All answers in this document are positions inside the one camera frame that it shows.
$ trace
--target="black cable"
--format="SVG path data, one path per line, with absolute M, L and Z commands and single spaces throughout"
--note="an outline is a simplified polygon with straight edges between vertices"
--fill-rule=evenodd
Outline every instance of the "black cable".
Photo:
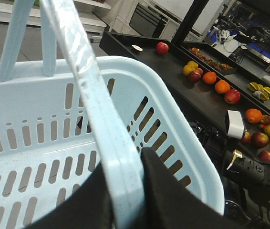
M 267 217 L 268 217 L 268 221 L 270 223 L 270 211 L 267 209 Z

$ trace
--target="cut lemon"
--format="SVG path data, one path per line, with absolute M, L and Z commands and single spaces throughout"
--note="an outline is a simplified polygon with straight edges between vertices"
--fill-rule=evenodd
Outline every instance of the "cut lemon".
M 270 99 L 269 94 L 266 92 L 261 92 L 260 99 L 263 101 L 267 101 Z
M 263 87 L 263 91 L 267 92 L 270 95 L 270 88 L 269 87 Z
M 259 91 L 263 91 L 263 86 L 262 86 L 262 84 L 258 84 L 258 90 L 259 90 Z
M 255 83 L 255 82 L 249 83 L 249 89 L 250 89 L 252 92 L 258 91 L 258 90 L 259 90 L 258 84 Z

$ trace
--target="orange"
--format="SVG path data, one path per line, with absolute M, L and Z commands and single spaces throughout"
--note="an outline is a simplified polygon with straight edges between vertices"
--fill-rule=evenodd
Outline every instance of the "orange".
M 250 123 L 258 123 L 262 120 L 262 113 L 260 110 L 251 108 L 245 112 L 245 118 Z
M 207 83 L 209 85 L 212 85 L 216 82 L 217 80 L 217 75 L 215 72 L 207 72 L 203 75 L 203 78 L 202 78 L 203 82 L 204 83 Z
M 224 94 L 230 90 L 230 85 L 225 80 L 220 80 L 216 83 L 215 90 L 218 94 Z

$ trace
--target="basket handle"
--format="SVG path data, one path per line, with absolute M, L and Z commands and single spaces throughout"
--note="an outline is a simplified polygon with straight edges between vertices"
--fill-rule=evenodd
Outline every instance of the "basket handle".
M 15 0 L 3 52 L 0 59 L 0 82 L 12 78 L 13 68 L 21 49 L 27 21 L 35 0 Z M 52 76 L 56 69 L 56 39 L 41 6 L 43 71 Z
M 97 141 L 116 227 L 129 228 L 144 212 L 143 166 L 101 76 L 72 0 L 42 0 L 71 67 Z

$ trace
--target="black cloth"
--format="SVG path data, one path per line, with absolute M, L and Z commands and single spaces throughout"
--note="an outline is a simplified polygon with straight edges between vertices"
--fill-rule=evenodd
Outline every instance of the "black cloth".
M 183 187 L 153 149 L 143 148 L 141 160 L 145 172 L 147 229 L 241 229 Z M 27 228 L 110 229 L 112 223 L 111 201 L 99 164 L 69 199 Z

